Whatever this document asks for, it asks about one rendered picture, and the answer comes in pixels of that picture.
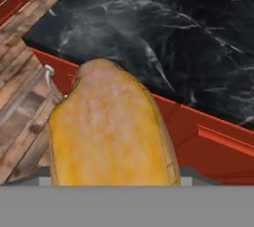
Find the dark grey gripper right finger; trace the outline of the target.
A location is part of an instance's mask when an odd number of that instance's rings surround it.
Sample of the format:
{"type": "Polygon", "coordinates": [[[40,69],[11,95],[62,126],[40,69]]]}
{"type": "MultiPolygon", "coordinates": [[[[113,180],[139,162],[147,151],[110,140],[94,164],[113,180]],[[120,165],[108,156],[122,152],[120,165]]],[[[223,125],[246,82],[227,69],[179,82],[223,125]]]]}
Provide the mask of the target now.
{"type": "Polygon", "coordinates": [[[219,182],[202,176],[197,170],[190,167],[180,168],[181,186],[219,185],[219,182]]]}

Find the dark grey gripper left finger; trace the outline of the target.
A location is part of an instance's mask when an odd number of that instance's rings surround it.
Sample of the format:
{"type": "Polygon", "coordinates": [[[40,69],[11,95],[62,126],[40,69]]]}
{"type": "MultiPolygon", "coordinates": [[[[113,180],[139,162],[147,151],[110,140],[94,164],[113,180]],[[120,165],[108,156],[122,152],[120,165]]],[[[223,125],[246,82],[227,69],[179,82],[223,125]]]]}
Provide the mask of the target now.
{"type": "Polygon", "coordinates": [[[39,168],[35,173],[28,177],[23,177],[18,180],[8,181],[9,186],[21,185],[21,186],[51,186],[51,175],[49,167],[39,168]]]}

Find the red panelled cabinet door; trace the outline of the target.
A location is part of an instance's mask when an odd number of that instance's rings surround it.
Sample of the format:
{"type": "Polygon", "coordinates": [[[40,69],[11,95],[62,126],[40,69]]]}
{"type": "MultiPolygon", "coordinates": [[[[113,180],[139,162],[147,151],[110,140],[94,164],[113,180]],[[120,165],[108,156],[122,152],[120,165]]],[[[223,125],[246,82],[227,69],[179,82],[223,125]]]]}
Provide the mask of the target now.
{"type": "Polygon", "coordinates": [[[171,135],[181,167],[223,184],[254,185],[254,132],[181,105],[171,135]]]}

